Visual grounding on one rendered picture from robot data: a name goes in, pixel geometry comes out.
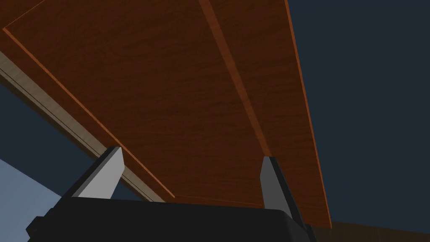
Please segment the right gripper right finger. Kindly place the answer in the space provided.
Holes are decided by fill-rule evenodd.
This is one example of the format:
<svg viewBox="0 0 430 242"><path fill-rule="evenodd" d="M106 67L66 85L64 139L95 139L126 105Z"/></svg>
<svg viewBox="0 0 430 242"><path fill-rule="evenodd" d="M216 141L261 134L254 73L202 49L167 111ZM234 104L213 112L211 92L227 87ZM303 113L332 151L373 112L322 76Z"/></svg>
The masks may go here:
<svg viewBox="0 0 430 242"><path fill-rule="evenodd" d="M263 158L260 184L265 209L281 210L301 228L305 228L297 203L275 157Z"/></svg>

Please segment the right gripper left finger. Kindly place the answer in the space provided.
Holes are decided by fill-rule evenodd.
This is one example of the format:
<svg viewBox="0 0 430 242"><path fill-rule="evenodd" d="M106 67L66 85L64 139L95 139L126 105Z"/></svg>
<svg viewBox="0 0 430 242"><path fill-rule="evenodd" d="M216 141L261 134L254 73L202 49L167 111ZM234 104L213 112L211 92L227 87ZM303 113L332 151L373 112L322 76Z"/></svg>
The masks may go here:
<svg viewBox="0 0 430 242"><path fill-rule="evenodd" d="M124 172L121 147L109 147L62 196L110 199Z"/></svg>

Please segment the brown wooden cupboard door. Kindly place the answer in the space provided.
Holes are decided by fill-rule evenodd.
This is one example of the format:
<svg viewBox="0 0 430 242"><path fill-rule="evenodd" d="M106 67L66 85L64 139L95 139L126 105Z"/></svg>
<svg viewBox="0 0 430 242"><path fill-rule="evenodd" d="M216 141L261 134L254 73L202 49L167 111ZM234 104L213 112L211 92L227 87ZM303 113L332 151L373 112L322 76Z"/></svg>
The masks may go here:
<svg viewBox="0 0 430 242"><path fill-rule="evenodd" d="M261 208L273 156L332 226L288 0L0 0L0 52L149 199Z"/></svg>

